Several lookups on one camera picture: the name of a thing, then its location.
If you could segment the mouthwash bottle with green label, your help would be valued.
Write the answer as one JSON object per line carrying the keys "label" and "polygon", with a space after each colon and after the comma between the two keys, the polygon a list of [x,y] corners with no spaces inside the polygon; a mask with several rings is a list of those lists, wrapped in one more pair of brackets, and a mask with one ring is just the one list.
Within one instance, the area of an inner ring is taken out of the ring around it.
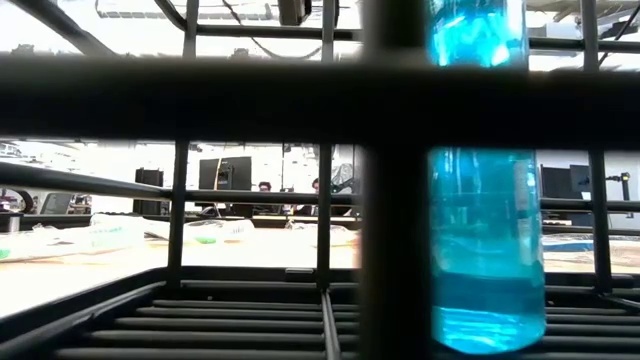
{"label": "mouthwash bottle with green label", "polygon": [[[525,0],[425,0],[429,58],[441,67],[528,67]],[[544,334],[536,154],[430,151],[433,335],[471,355],[520,350]]]}

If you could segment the green toothbrush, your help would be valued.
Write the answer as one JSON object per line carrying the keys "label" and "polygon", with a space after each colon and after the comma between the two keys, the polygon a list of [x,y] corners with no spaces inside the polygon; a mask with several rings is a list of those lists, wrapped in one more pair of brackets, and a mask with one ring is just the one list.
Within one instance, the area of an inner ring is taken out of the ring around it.
{"label": "green toothbrush", "polygon": [[129,220],[92,219],[89,226],[66,229],[38,224],[28,231],[0,233],[0,263],[96,255],[138,247],[144,241],[144,230]]}
{"label": "green toothbrush", "polygon": [[215,244],[225,222],[220,220],[200,220],[184,225],[184,237],[186,240],[200,244]]}

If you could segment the gray draped cover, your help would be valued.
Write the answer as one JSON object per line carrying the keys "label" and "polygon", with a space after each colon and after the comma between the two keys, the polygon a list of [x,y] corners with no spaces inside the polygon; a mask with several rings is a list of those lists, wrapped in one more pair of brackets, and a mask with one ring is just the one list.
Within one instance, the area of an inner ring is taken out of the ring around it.
{"label": "gray draped cover", "polygon": [[334,194],[356,194],[360,192],[360,180],[355,176],[352,164],[343,163],[332,167],[331,192]]}

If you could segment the black computer tower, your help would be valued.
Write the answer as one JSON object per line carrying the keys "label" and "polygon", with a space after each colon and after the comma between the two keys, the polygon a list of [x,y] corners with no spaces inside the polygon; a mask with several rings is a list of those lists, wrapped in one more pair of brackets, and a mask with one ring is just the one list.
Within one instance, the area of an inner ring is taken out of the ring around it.
{"label": "black computer tower", "polygon": [[[139,168],[136,170],[135,182],[162,187],[164,185],[164,172],[162,170]],[[133,212],[139,215],[161,215],[163,213],[163,203],[161,201],[134,200]]]}

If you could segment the blue toothbrush in clear wrap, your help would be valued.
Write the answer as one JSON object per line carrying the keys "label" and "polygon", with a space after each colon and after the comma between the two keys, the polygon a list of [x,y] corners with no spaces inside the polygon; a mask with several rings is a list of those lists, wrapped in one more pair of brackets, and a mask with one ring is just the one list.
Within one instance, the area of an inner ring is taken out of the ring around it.
{"label": "blue toothbrush in clear wrap", "polygon": [[[544,235],[542,244],[546,272],[595,272],[591,234]],[[640,236],[610,235],[609,248],[614,274],[640,274]]]}

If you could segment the black stand with yellow light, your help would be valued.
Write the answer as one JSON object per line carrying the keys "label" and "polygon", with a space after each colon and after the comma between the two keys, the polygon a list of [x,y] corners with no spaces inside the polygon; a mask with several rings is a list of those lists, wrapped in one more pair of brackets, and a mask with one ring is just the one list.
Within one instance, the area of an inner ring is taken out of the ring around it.
{"label": "black stand with yellow light", "polygon": [[607,181],[615,181],[621,184],[622,188],[622,197],[624,201],[630,200],[630,192],[629,192],[629,180],[630,174],[628,172],[622,172],[619,175],[611,175],[606,177]]}

